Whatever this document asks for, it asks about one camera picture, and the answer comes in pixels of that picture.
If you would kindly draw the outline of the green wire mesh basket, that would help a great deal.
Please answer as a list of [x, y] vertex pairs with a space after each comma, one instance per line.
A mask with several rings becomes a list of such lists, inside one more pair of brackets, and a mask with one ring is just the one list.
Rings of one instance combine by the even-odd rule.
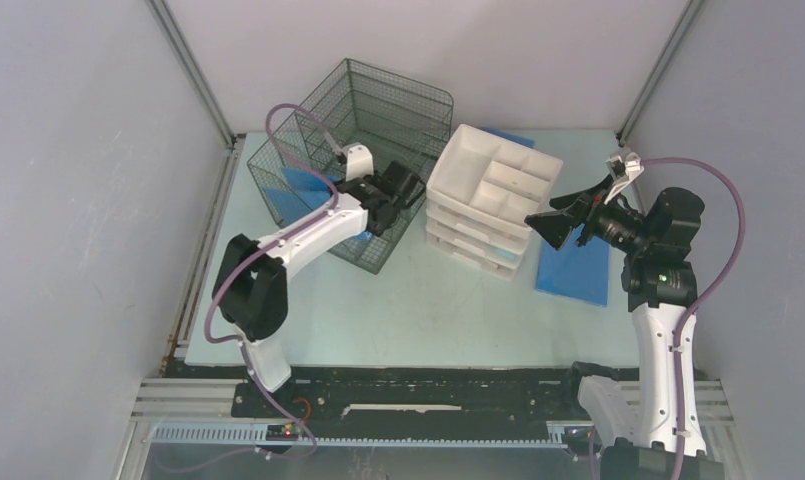
[[382, 233], [364, 232], [332, 248], [380, 272], [425, 201], [425, 183], [448, 143], [452, 95], [439, 87], [352, 58], [342, 60], [299, 108], [288, 108], [271, 140], [247, 162], [276, 225], [312, 213], [356, 175], [402, 177], [404, 202]]

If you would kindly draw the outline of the blue folder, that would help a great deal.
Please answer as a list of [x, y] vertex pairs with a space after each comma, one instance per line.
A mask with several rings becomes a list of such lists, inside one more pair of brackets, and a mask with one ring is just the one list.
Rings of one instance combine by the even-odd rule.
[[524, 137], [524, 136], [512, 134], [512, 133], [509, 133], [509, 132], [505, 132], [505, 131], [501, 131], [501, 130], [497, 130], [497, 129], [489, 128], [489, 127], [484, 127], [483, 131], [485, 131], [487, 133], [490, 133], [492, 135], [495, 135], [497, 137], [503, 138], [505, 140], [511, 141], [511, 142], [516, 143], [518, 145], [522, 145], [522, 146], [524, 146], [526, 148], [530, 148], [530, 149], [535, 148], [535, 140], [534, 139], [530, 139], [530, 138], [527, 138], [527, 137]]
[[290, 167], [279, 173], [257, 171], [261, 194], [279, 227], [291, 225], [330, 200], [328, 186], [317, 176]]
[[542, 242], [535, 290], [607, 307], [611, 247], [598, 238], [577, 246], [578, 236], [574, 231], [561, 250]]

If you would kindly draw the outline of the white plastic drawer organizer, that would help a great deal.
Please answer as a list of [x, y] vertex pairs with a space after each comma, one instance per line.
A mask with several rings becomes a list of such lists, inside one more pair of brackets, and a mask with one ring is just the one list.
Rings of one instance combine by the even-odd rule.
[[426, 185], [426, 240], [449, 257], [511, 281], [528, 249], [529, 215], [549, 201], [561, 159], [466, 124]]

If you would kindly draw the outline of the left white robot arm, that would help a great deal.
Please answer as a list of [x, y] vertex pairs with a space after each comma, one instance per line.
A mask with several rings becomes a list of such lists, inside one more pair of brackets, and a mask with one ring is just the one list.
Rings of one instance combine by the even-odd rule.
[[282, 416], [294, 403], [291, 377], [276, 332], [289, 312], [290, 281], [309, 263], [341, 242], [368, 233], [379, 237], [425, 192], [422, 178], [398, 161], [379, 174], [332, 182], [316, 208], [278, 232], [251, 239], [233, 237], [226, 246], [205, 317], [210, 324], [220, 313], [232, 332], [211, 344], [235, 341], [250, 377], [259, 384], [255, 402], [270, 416]]

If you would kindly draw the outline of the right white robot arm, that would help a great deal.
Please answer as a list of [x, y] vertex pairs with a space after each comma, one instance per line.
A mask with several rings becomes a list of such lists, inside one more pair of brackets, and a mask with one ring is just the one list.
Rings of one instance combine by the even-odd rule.
[[599, 239], [624, 252], [622, 288], [636, 333], [640, 400], [632, 407], [620, 383], [598, 365], [559, 392], [563, 411], [590, 416], [600, 456], [600, 479], [723, 479], [725, 467], [708, 456], [696, 405], [692, 338], [697, 282], [687, 256], [701, 225], [703, 201], [692, 192], [663, 190], [648, 214], [630, 207], [607, 177], [596, 186], [551, 200], [551, 211], [526, 224], [551, 247], [580, 232], [581, 247]]

